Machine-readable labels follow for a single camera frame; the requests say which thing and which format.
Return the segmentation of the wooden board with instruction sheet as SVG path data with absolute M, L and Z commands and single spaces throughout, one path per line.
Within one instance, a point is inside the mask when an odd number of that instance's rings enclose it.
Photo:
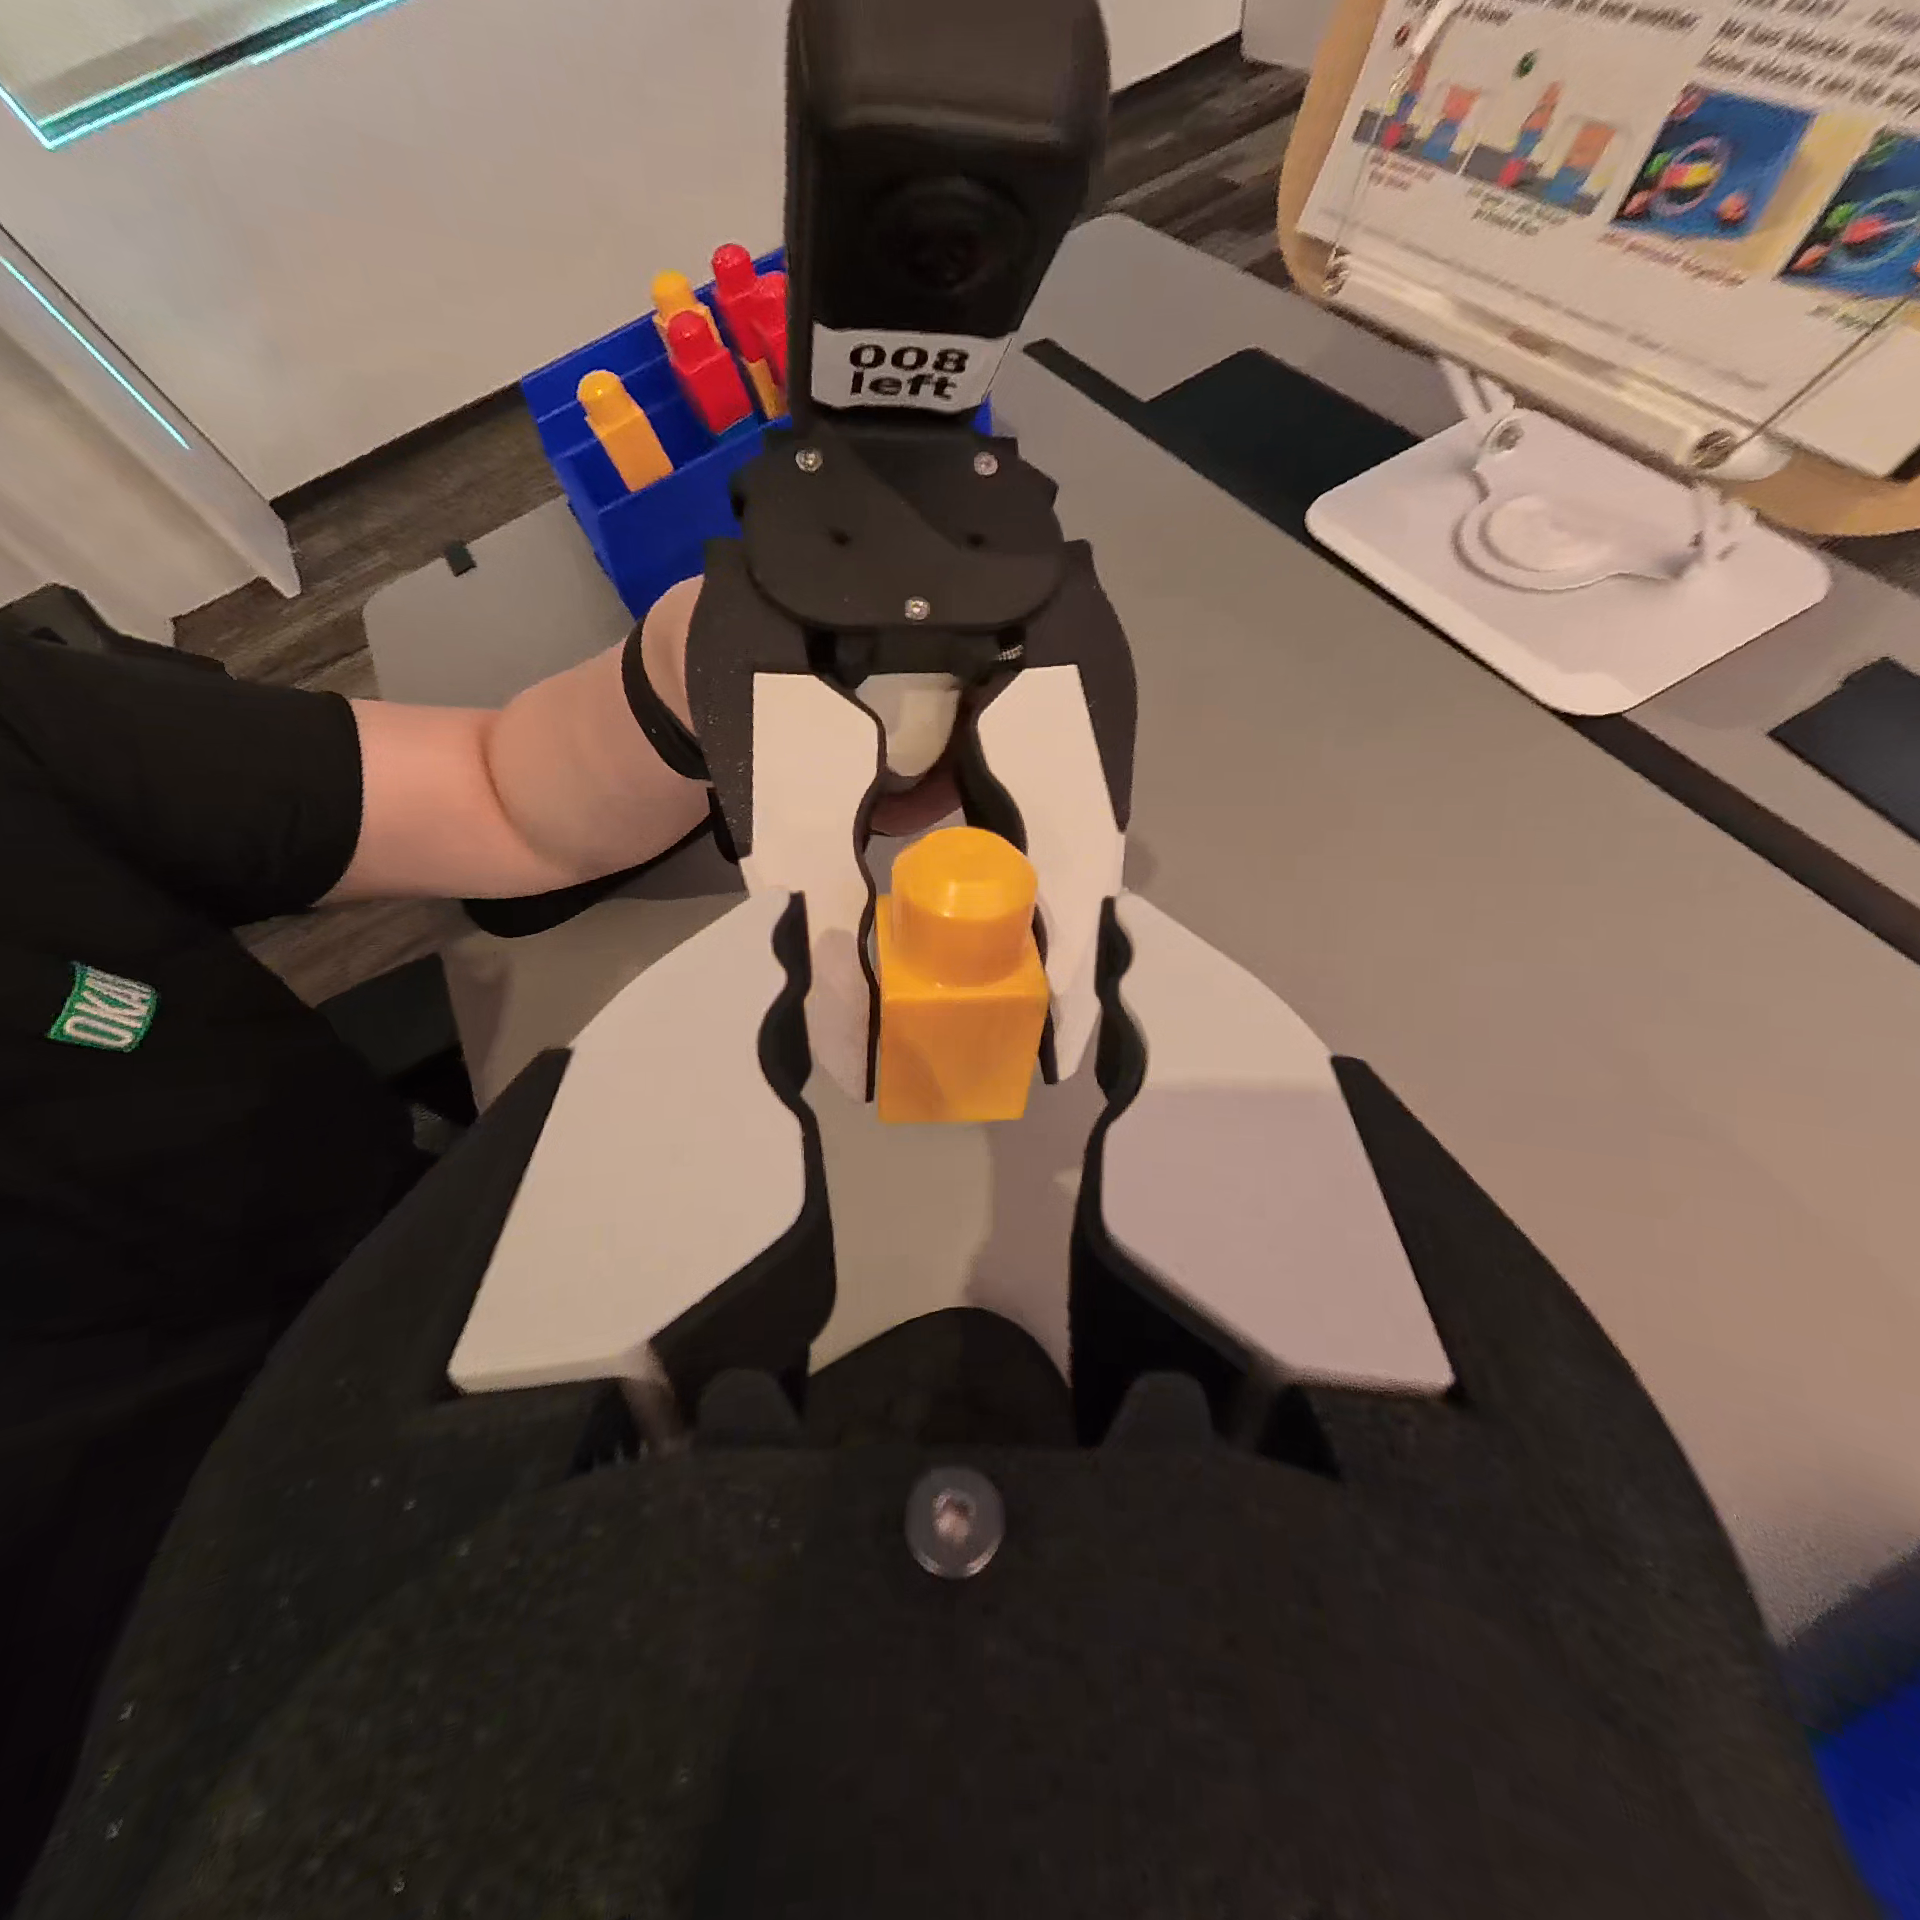
M 1824 540 L 1916 533 L 1916 5 L 1340 5 L 1296 288 Z

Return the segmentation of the glass window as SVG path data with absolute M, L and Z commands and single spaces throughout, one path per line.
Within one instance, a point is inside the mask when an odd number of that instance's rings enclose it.
M 54 152 L 391 9 L 391 3 L 5 3 L 5 120 Z

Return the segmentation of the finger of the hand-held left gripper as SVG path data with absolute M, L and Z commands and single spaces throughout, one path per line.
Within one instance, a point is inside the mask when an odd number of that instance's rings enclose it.
M 786 893 L 807 919 L 807 1041 L 847 1096 L 870 1096 L 874 886 L 865 827 L 880 780 L 880 723 L 825 679 L 752 684 L 752 896 Z
M 1119 891 L 1125 836 L 1079 672 L 1031 665 L 976 716 L 990 795 L 1009 801 L 1038 876 L 1056 1084 L 1079 1073 L 1096 1031 L 1096 945 Z

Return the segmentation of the cluster of block towers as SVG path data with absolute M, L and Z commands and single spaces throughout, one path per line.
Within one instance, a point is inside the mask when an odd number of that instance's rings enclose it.
M 761 329 L 761 319 L 775 313 L 765 301 L 772 291 L 775 283 L 758 273 L 754 256 L 740 244 L 719 244 L 711 253 L 703 295 L 682 272 L 653 277 L 652 324 L 663 368 L 692 423 L 712 441 L 782 412 L 784 390 Z M 653 419 L 615 371 L 582 372 L 576 400 L 625 492 L 645 492 L 676 468 Z

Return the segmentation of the black flat plate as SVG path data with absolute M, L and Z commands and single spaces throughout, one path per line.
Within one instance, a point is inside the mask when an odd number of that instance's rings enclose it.
M 1918 672 L 1863 663 L 1769 734 L 1911 841 L 1918 838 Z

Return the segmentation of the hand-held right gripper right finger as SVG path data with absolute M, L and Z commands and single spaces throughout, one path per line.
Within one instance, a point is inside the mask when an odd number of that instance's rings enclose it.
M 1441 1401 L 1456 1369 L 1335 1053 L 1284 998 L 1121 893 L 1095 951 L 1098 1109 L 1070 1237 L 1072 1414 L 1145 1375 L 1265 1445 L 1309 1387 Z

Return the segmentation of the black wristband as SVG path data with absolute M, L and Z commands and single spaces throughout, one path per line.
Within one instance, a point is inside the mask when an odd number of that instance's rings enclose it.
M 708 784 L 701 742 L 653 684 L 641 639 L 645 624 L 637 622 L 618 648 L 618 680 L 630 717 L 672 775 L 692 784 Z

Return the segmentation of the grey desk rail strip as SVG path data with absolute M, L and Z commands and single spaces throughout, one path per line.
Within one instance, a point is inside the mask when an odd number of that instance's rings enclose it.
M 1798 883 L 1882 945 L 1918 963 L 1918 905 L 1845 853 L 1828 848 L 1620 712 L 1564 716 L 1564 725 Z

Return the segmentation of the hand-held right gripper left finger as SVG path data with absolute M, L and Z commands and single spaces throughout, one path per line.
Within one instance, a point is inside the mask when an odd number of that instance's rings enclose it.
M 615 1384 L 653 1438 L 730 1372 L 804 1397 L 833 1307 L 808 984 L 807 900 L 769 891 L 586 1021 L 453 1344 L 453 1387 Z

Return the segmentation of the person's left forearm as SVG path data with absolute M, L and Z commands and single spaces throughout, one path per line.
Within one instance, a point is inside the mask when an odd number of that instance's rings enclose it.
M 706 816 L 641 732 L 623 648 L 502 709 L 351 701 L 360 811 L 324 905 L 526 899 L 625 873 Z

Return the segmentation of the blue plastic bin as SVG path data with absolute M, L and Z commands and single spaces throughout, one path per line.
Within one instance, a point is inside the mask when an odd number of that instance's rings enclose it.
M 804 324 L 804 352 L 788 356 L 784 252 L 754 259 L 775 283 L 761 319 L 782 385 L 782 412 L 750 420 L 722 439 L 692 423 L 664 371 L 652 316 L 609 332 L 520 382 L 541 445 L 592 553 L 625 609 L 641 617 L 672 585 L 703 571 L 712 542 L 754 535 L 740 507 L 798 502 L 792 487 L 820 478 L 826 502 L 849 502 L 849 481 L 832 456 L 872 464 L 880 453 L 958 454 L 959 472 L 988 447 L 990 390 L 1020 321 L 942 321 L 874 326 Z M 576 400 L 582 372 L 615 371 L 661 430 L 676 468 L 645 492 L 625 492 L 593 444 Z
M 1918 1915 L 1918 1645 L 1896 1639 L 1808 1708 L 1839 1836 L 1885 1915 Z

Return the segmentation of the yellow mega block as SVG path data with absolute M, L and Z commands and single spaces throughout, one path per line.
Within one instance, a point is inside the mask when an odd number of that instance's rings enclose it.
M 1038 891 L 1025 854 L 970 824 L 895 856 L 872 926 L 880 1119 L 1024 1115 L 1049 1020 Z

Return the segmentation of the person's left hand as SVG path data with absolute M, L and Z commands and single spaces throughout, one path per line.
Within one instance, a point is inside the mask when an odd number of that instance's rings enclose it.
M 649 608 L 645 617 L 645 663 L 649 665 L 652 679 L 663 692 L 663 697 L 676 709 L 678 717 L 689 725 L 689 705 L 687 705 L 687 637 L 692 614 L 700 606 L 703 590 L 703 577 L 685 577 L 682 583 L 673 583 L 661 599 Z

